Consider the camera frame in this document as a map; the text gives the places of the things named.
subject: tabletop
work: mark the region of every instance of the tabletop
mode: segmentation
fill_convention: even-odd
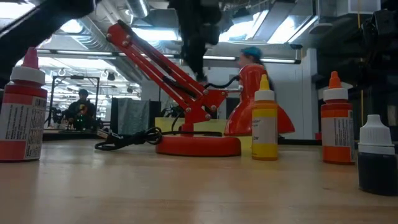
[[[40,161],[0,164],[0,223],[398,223],[397,197],[358,190],[356,167],[322,163],[319,147],[281,146],[265,162],[96,142],[46,142]]]

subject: white label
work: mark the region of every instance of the white label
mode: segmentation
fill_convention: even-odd
[[[256,117],[252,120],[253,144],[277,144],[275,117]]]
[[[0,140],[25,141],[24,159],[38,159],[43,141],[45,98],[33,97],[31,105],[3,103]]]
[[[354,161],[354,121],[353,112],[347,118],[322,118],[322,145],[350,147],[351,160]]]

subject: black bottle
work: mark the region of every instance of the black bottle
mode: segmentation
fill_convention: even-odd
[[[359,188],[378,195],[398,195],[398,162],[390,129],[379,115],[368,115],[358,144]]]

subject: person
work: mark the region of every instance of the person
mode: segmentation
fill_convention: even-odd
[[[93,121],[95,114],[95,105],[92,104],[89,100],[87,100],[88,91],[85,89],[79,90],[79,100],[73,102],[69,105],[66,119],[69,120],[70,123],[73,123],[77,116],[82,116],[85,120],[85,128],[91,127],[91,122]]]
[[[249,65],[252,63],[256,63],[259,65],[264,66],[264,69],[266,69],[265,65],[261,62],[261,57],[262,57],[262,51],[257,48],[257,47],[246,47],[241,50],[241,55],[239,56],[239,66],[244,67],[245,65]],[[269,88],[272,91],[274,90],[274,82],[270,79],[268,76],[268,82],[269,82]]]

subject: lamp base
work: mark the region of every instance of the lamp base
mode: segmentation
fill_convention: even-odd
[[[238,138],[209,136],[163,136],[156,153],[174,156],[224,157],[240,156]]]

